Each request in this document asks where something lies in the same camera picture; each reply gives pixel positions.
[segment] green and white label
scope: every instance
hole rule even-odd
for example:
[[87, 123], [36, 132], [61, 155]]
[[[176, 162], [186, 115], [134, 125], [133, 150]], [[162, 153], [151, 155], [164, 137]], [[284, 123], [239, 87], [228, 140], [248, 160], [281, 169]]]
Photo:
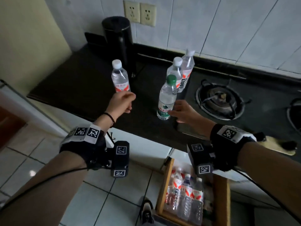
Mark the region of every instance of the green and white label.
[[172, 110], [173, 108], [173, 104], [164, 104], [162, 103], [160, 100], [159, 100], [159, 104], [158, 104], [158, 114], [161, 116], [161, 117], [169, 117], [170, 115], [167, 113], [169, 110]]

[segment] black kettle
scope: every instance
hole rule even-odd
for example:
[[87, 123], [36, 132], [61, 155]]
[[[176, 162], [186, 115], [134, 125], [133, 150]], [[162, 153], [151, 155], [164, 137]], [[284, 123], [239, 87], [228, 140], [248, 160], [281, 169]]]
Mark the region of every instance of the black kettle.
[[130, 21], [123, 16], [111, 16], [102, 21], [104, 36], [112, 61], [119, 59], [129, 78], [136, 76], [136, 52], [134, 51]]

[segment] green bottle cap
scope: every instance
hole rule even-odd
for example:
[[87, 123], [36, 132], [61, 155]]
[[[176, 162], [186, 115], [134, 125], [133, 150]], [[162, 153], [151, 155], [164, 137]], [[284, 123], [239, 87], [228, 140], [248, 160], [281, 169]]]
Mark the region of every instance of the green bottle cap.
[[167, 76], [166, 82], [170, 86], [175, 85], [177, 82], [177, 77], [173, 74], [170, 74], [169, 76]]

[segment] white bottle cap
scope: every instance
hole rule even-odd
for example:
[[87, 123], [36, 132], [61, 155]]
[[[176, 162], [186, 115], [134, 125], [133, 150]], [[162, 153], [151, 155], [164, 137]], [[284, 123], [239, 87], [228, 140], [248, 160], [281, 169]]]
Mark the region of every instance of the white bottle cap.
[[183, 59], [181, 57], [175, 57], [173, 59], [173, 65], [179, 67], [182, 65]]
[[188, 55], [188, 56], [193, 56], [193, 55], [194, 55], [194, 53], [195, 53], [195, 51], [194, 51], [194, 50], [189, 50], [189, 49], [186, 49], [186, 55]]
[[122, 63], [119, 59], [115, 59], [112, 61], [112, 65], [114, 69], [120, 69], [122, 68]]

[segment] yellow wall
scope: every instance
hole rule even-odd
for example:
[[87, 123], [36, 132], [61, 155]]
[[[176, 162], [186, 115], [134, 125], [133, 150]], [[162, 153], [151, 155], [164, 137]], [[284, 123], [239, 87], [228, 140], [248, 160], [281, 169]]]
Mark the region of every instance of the yellow wall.
[[0, 79], [27, 95], [70, 55], [44, 0], [0, 0]]

